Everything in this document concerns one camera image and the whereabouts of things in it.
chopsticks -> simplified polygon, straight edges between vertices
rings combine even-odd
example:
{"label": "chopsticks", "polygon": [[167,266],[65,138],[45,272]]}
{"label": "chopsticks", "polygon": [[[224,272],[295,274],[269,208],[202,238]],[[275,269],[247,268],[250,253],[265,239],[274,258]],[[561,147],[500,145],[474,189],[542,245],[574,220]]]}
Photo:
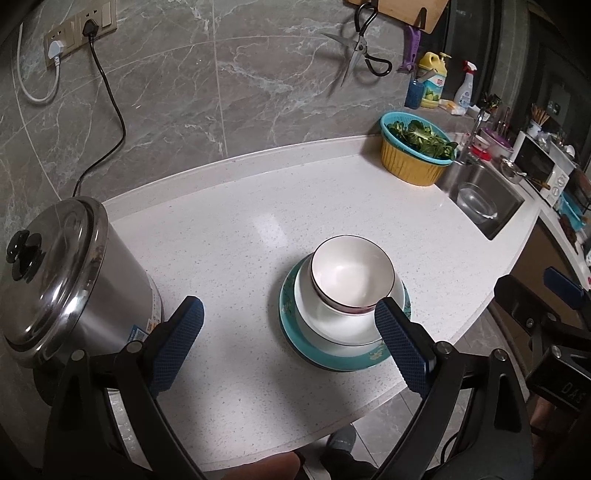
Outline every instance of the chopsticks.
{"label": "chopsticks", "polygon": [[548,118],[550,118],[550,115],[548,115],[546,112],[544,112],[544,109],[535,105],[535,104],[531,104],[531,119],[537,123],[539,126],[544,125],[544,123],[546,122],[546,120],[548,120]]}

scissors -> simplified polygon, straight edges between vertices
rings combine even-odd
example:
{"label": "scissors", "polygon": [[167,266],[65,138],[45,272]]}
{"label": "scissors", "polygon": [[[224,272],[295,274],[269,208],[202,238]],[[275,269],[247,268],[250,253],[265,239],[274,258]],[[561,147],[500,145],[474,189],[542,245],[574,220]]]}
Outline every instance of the scissors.
{"label": "scissors", "polygon": [[[364,9],[371,11],[371,14],[369,15],[369,18],[363,23],[363,25],[360,25],[359,17],[361,15],[361,12]],[[323,33],[323,35],[325,35],[326,37],[332,38],[333,40],[336,40],[340,44],[353,49],[353,54],[351,55],[351,59],[349,60],[349,65],[347,67],[347,70],[345,71],[345,76],[343,76],[343,81],[341,82],[341,86],[343,86],[343,84],[345,83],[345,80],[347,80],[347,78],[350,76],[351,72],[353,71],[353,69],[355,68],[355,66],[359,62],[359,59],[362,56],[365,57],[365,64],[368,66],[369,71],[371,73],[373,73],[376,77],[385,77],[388,73],[390,73],[392,71],[392,62],[391,61],[386,60],[386,59],[379,59],[377,57],[373,57],[368,53],[368,44],[367,44],[367,41],[365,40],[364,35],[365,35],[365,31],[368,29],[369,24],[372,21],[374,21],[374,18],[377,17],[377,15],[378,15],[378,8],[373,6],[370,2],[365,2],[365,3],[362,3],[361,5],[359,5],[355,9],[355,30],[357,32],[356,38],[344,38],[339,35],[333,35],[331,33]],[[378,72],[371,65],[372,61],[385,63],[388,66],[388,68],[386,68],[386,70],[384,70],[383,72]]]}

blue gripper pad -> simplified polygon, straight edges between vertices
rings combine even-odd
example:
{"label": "blue gripper pad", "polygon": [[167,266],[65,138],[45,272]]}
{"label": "blue gripper pad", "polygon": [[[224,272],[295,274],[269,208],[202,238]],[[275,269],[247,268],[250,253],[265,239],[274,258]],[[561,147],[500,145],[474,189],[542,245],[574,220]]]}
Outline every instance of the blue gripper pad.
{"label": "blue gripper pad", "polygon": [[374,318],[409,389],[425,398],[431,389],[431,372],[437,362],[432,338],[422,325],[412,323],[389,297],[378,302]]}
{"label": "blue gripper pad", "polygon": [[159,328],[172,325],[173,329],[164,341],[164,344],[154,357],[152,363],[152,381],[150,393],[155,398],[159,392],[168,390],[176,378],[193,342],[203,326],[203,303],[196,297],[187,297],[174,312],[172,317]]}
{"label": "blue gripper pad", "polygon": [[584,289],[570,281],[554,267],[544,270],[544,285],[573,310],[580,310],[583,307]]}

power cord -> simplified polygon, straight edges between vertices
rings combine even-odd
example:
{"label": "power cord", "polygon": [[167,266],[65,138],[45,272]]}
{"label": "power cord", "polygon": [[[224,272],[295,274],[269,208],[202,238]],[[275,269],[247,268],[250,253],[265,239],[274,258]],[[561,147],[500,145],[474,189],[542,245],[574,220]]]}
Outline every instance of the power cord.
{"label": "power cord", "polygon": [[78,178],[78,181],[76,182],[76,186],[74,187],[74,193],[72,193],[73,197],[76,196],[78,189],[80,187],[80,184],[81,184],[82,180],[84,179],[84,177],[86,176],[86,174],[90,170],[95,168],[104,159],[106,159],[109,155],[111,155],[115,150],[117,150],[123,144],[123,141],[125,140],[125,137],[127,135],[127,131],[125,129],[125,121],[123,120],[123,116],[121,115],[121,111],[119,110],[119,107],[117,106],[117,102],[115,102],[115,98],[113,97],[113,92],[111,92],[111,86],[109,85],[109,80],[107,80],[107,77],[105,75],[103,67],[100,66],[99,59],[96,56],[95,37],[96,37],[96,34],[98,33],[98,31],[99,31],[98,24],[94,20],[89,19],[86,21],[86,23],[84,24],[84,27],[82,28],[82,35],[84,35],[85,37],[88,38],[88,45],[90,46],[90,52],[92,53],[92,58],[95,60],[96,67],[99,69],[100,76],[103,77],[103,81],[105,82],[105,87],[107,89],[107,93],[109,93],[109,98],[111,99],[111,103],[113,104],[113,107],[115,108],[115,112],[117,112],[117,116],[119,117],[119,121],[121,122],[121,130],[123,130],[123,135],[121,136],[121,140],[119,140],[113,148],[111,148],[105,155],[103,155],[101,158],[99,158],[97,161],[95,161],[90,167],[88,167],[84,172],[82,172],[82,175],[80,175],[80,177]]}
{"label": "power cord", "polygon": [[49,49],[47,50],[47,56],[50,59],[52,59],[53,62],[54,62],[54,64],[56,65],[56,79],[53,82],[53,86],[51,87],[51,90],[49,90],[49,92],[47,92],[47,95],[45,95],[45,97],[43,97],[43,98],[35,98],[35,97],[33,97],[33,95],[31,95],[29,92],[27,92],[27,89],[25,88],[25,85],[22,82],[22,76],[21,76],[21,42],[22,42],[22,23],[21,23],[21,27],[18,29],[18,43],[17,43],[17,77],[18,77],[18,83],[21,86],[21,90],[25,94],[25,97],[27,97],[27,99],[29,101],[31,101],[32,103],[45,103],[48,100],[50,100],[51,98],[53,98],[53,96],[57,92],[57,84],[58,84],[58,82],[60,80],[60,55],[61,55],[61,52],[64,51],[64,43],[61,40],[54,40],[49,45]]}

green vegetable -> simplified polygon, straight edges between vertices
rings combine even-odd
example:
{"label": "green vegetable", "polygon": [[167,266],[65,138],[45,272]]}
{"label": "green vegetable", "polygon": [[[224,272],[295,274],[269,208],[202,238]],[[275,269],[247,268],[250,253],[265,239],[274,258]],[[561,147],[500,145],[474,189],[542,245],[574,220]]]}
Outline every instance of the green vegetable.
{"label": "green vegetable", "polygon": [[423,125],[418,120],[411,120],[408,127],[403,122],[394,122],[387,125],[390,133],[403,144],[431,158],[439,160],[451,160],[456,142],[448,142],[437,135],[431,127]]}

